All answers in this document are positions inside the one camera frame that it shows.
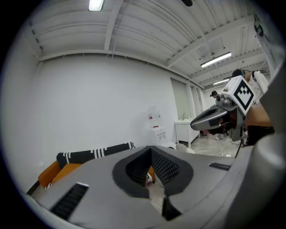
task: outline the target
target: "white shirt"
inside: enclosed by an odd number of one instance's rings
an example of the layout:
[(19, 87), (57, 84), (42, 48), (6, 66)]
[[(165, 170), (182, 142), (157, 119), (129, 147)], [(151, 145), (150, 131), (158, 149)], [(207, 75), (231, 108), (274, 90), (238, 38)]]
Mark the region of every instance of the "white shirt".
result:
[(251, 78), (248, 84), (255, 93), (255, 104), (260, 103), (260, 98), (266, 93), (268, 88), (267, 79), (260, 72), (251, 72)]
[(270, 15), (253, 1), (251, 4), (255, 12), (254, 29), (256, 38), (266, 56), (270, 77), (273, 79), (277, 68), (281, 66), (286, 57), (286, 42), (274, 22), (269, 20)]

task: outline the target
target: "white wall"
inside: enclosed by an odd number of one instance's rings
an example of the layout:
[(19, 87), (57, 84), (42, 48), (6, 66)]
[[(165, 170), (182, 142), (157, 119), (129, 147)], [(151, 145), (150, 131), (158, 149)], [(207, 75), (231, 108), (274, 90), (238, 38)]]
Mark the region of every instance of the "white wall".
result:
[(160, 110), (168, 141), (176, 142), (173, 73), (135, 60), (98, 55), (48, 60), (34, 77), (35, 64), (23, 64), (26, 74), (6, 74), (13, 75), (14, 81), (6, 82), (3, 108), (13, 108), (2, 119), (7, 159), (23, 191), (59, 152), (127, 141), (137, 147), (148, 144), (151, 106)]
[(208, 90), (204, 92), (204, 110), (209, 109), (212, 105), (215, 104), (215, 99), (213, 97), (210, 97), (211, 92), (212, 91), (216, 91), (218, 94), (222, 92), (222, 90), (224, 89), (225, 86), (223, 87), (219, 87), (219, 88), (215, 88), (212, 90)]
[(23, 35), (14, 43), (1, 77), (1, 135), (4, 159), (11, 168), (11, 175), (16, 178), (17, 185), (27, 191), (36, 181), (34, 156), (37, 139), (27, 139), (25, 117), (31, 82), (37, 69), (37, 60), (30, 52), (30, 47)]

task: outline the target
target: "cable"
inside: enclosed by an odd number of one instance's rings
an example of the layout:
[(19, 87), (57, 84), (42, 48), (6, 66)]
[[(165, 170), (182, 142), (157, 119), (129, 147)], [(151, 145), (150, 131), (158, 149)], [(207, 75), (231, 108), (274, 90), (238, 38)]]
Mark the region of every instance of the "cable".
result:
[(240, 150), (240, 147), (241, 147), (241, 144), (242, 144), (242, 143), (243, 143), (243, 140), (240, 140), (240, 145), (239, 145), (239, 147), (238, 147), (238, 150), (237, 150), (236, 155), (235, 155), (235, 157), (234, 157), (234, 158), (236, 158), (236, 157), (237, 157), (238, 152), (239, 152), (239, 150)]
[[(159, 183), (158, 183), (159, 184)], [(159, 184), (160, 185), (160, 184)], [(160, 185), (161, 186), (161, 185)], [(164, 188), (163, 186), (161, 186), (162, 188)], [(164, 188), (165, 189), (165, 188)]]
[(233, 144), (233, 145), (239, 145), (239, 144), (236, 144), (236, 143), (233, 143), (233, 142), (231, 142), (231, 138), (229, 138), (229, 142), (231, 143), (231, 144)]

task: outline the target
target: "person's arm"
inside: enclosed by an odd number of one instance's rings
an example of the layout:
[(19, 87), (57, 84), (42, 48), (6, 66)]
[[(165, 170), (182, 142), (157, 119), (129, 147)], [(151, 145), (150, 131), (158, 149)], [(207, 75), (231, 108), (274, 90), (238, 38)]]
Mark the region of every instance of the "person's arm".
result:
[(249, 82), (251, 79), (251, 72), (247, 72), (244, 76), (244, 79), (246, 80), (246, 82)]
[(261, 104), (252, 105), (246, 114), (246, 126), (272, 127), (272, 123)]
[(268, 85), (269, 85), (266, 77), (260, 72), (254, 72), (254, 76), (257, 80), (257, 83), (258, 83), (261, 91), (263, 92), (263, 94), (265, 94), (267, 92)]

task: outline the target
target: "fluorescent light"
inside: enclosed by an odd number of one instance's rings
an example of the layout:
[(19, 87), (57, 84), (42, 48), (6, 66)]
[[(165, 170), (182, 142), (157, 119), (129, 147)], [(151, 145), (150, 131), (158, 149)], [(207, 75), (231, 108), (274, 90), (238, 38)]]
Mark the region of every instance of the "fluorescent light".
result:
[(213, 64), (213, 63), (215, 63), (215, 62), (218, 62), (218, 61), (220, 61), (220, 60), (222, 60), (222, 59), (225, 59), (225, 58), (227, 58), (227, 57), (230, 57), (230, 56), (231, 56), (231, 52), (228, 52), (228, 53), (226, 53), (226, 54), (220, 55), (220, 56), (218, 56), (218, 57), (216, 57), (216, 58), (214, 58), (214, 59), (212, 59), (212, 60), (209, 60), (209, 61), (207, 61), (207, 62), (201, 64), (201, 67), (204, 68), (204, 67), (206, 67), (206, 66), (209, 66), (209, 65), (211, 65), (211, 64)]
[(89, 0), (88, 10), (101, 11), (104, 0)]
[(219, 82), (213, 83), (213, 85), (221, 84), (221, 83), (226, 82), (226, 81), (229, 81), (229, 79), (226, 79), (226, 80), (223, 80), (223, 81), (219, 81)]

